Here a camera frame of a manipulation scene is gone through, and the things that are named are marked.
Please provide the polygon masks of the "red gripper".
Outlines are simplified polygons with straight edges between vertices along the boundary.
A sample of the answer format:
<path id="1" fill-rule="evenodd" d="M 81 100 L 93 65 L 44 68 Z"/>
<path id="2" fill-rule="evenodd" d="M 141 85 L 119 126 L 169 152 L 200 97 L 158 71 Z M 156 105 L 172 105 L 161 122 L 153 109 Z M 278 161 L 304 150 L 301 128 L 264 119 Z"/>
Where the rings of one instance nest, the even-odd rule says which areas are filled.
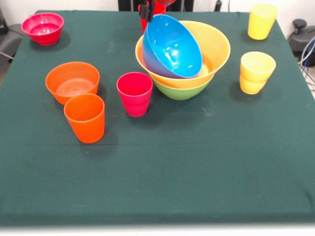
<path id="1" fill-rule="evenodd" d="M 176 0 L 157 0 L 160 4 L 162 4 L 165 7 L 169 7 L 172 5 Z M 154 10 L 156 6 L 156 1 L 155 0 L 141 0 L 139 4 L 139 16 L 141 19 L 146 19 L 147 22 L 150 23 L 153 20 L 154 16 Z"/>

